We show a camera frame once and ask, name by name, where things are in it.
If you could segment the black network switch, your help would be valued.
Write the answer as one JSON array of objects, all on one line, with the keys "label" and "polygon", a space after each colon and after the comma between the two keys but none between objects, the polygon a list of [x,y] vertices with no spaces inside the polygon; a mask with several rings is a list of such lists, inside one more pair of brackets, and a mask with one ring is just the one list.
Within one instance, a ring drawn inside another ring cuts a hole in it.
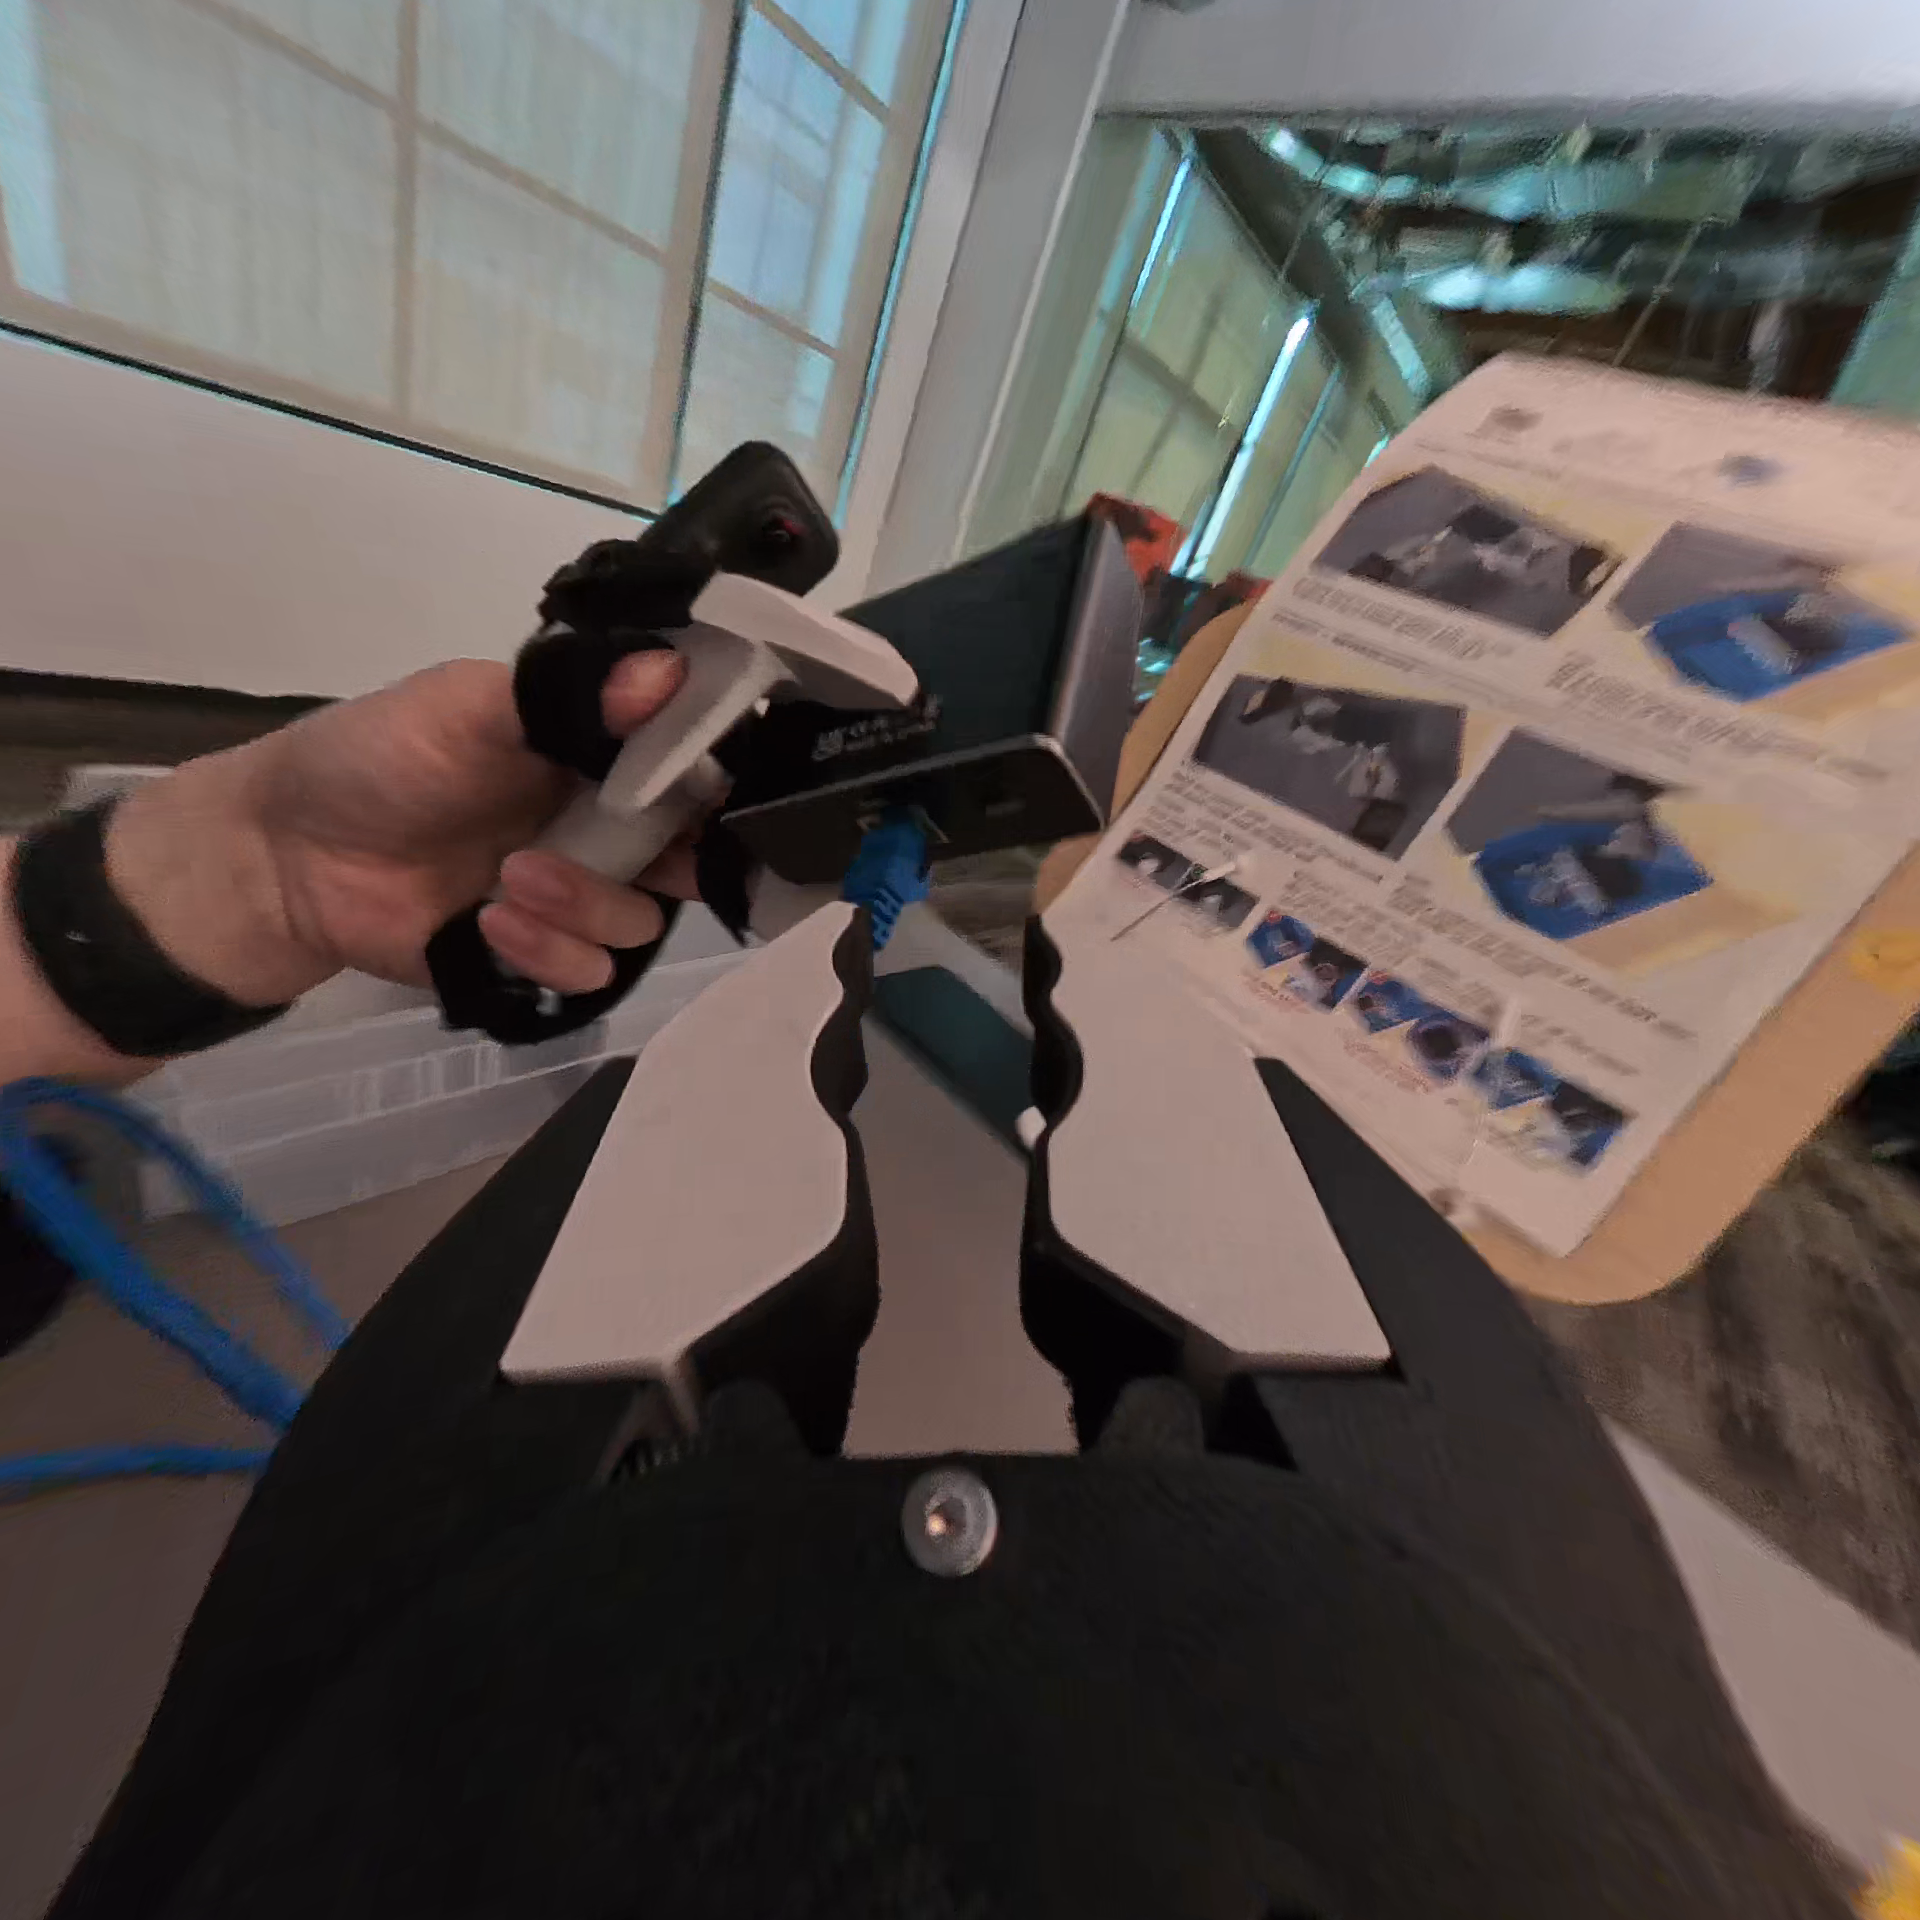
[{"label": "black network switch", "polygon": [[929,860],[1060,841],[1104,825],[1064,749],[1029,725],[980,741],[920,693],[904,708],[774,704],[728,753],[721,822],[768,870],[838,881],[866,836],[910,820]]}]

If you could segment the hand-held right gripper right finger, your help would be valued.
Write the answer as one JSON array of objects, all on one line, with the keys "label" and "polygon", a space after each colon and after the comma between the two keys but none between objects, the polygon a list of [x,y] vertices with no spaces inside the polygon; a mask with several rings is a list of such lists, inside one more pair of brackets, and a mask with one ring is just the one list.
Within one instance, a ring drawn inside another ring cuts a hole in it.
[{"label": "hand-held right gripper right finger", "polygon": [[1205,1438],[1269,1376],[1392,1376],[1394,1352],[1256,1055],[1149,953],[1023,929],[1031,1105],[1021,1327],[1095,1449],[1143,1382]]}]

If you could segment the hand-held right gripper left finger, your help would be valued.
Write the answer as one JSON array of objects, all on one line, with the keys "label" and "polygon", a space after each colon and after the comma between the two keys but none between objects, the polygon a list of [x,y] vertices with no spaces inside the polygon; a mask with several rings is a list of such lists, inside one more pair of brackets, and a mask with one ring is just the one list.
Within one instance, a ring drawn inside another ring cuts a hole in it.
[{"label": "hand-held right gripper left finger", "polygon": [[829,900],[637,1055],[500,1352],[516,1384],[637,1382],[693,1433],[728,1384],[846,1445],[880,1308],[852,1111],[872,935]]}]

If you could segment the person's left forearm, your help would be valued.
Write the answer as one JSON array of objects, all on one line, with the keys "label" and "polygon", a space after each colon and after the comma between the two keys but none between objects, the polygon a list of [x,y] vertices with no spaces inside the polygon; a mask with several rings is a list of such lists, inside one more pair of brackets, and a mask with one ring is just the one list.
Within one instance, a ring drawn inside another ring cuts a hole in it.
[{"label": "person's left forearm", "polygon": [[77,1031],[39,974],[16,918],[16,836],[1,838],[1,1085],[69,1068]]}]

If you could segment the person's left hand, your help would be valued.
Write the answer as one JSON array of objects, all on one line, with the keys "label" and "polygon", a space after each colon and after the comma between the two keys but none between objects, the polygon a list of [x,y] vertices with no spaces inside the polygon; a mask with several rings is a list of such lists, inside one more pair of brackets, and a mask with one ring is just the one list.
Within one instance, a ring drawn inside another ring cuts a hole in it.
[{"label": "person's left hand", "polygon": [[343,971],[425,987],[425,943],[469,905],[509,969],[578,993],[696,887],[688,841],[637,885],[537,849],[575,788],[525,747],[509,667],[449,661],[145,782],[104,867],[158,949],[244,1005]]}]

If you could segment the dark teal box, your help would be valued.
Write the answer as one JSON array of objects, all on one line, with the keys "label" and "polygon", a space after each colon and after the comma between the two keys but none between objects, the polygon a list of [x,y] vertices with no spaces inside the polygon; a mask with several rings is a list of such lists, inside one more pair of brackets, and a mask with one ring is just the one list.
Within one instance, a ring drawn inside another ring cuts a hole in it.
[{"label": "dark teal box", "polygon": [[1140,616],[1143,589],[1122,539],[1092,513],[852,613],[913,665],[918,695],[951,707],[960,737],[980,741],[991,725],[1053,737],[1101,805],[1104,825],[1134,717]]}]

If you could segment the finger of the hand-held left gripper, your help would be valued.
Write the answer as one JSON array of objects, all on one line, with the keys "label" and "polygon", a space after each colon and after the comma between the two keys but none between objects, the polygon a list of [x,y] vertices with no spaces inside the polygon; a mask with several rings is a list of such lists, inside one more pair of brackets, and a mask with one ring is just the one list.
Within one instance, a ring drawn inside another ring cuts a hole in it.
[{"label": "finger of the hand-held left gripper", "polygon": [[889,639],[770,583],[714,573],[695,596],[693,619],[770,654],[789,699],[904,708],[920,695],[918,673]]}]

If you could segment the clear plastic storage bin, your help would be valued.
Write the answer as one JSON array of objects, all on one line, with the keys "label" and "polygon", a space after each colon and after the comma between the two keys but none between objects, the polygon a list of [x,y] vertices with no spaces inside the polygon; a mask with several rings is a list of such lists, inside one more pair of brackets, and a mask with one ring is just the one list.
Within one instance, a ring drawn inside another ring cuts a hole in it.
[{"label": "clear plastic storage bin", "polygon": [[530,1046],[452,1032],[430,997],[346,974],[285,1020],[154,1070],[127,1100],[281,1227],[506,1157],[746,956],[690,905],[610,1015]]}]

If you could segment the large paned window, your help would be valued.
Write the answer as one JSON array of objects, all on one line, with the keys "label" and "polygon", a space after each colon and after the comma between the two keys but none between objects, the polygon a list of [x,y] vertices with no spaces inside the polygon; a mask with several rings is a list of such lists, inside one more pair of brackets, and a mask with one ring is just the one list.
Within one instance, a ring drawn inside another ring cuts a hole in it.
[{"label": "large paned window", "polygon": [[966,4],[5,3],[5,324],[656,511],[842,516]]}]

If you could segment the black wristband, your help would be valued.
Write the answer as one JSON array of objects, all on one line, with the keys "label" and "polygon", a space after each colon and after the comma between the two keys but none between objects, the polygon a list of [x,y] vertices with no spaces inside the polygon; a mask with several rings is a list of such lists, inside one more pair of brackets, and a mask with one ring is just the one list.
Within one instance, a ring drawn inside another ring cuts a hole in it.
[{"label": "black wristband", "polygon": [[214,1049],[289,1012],[244,1003],[183,969],[119,895],[108,832],[125,790],[36,822],[14,857],[6,900],[41,985],[92,1037],[129,1061]]}]

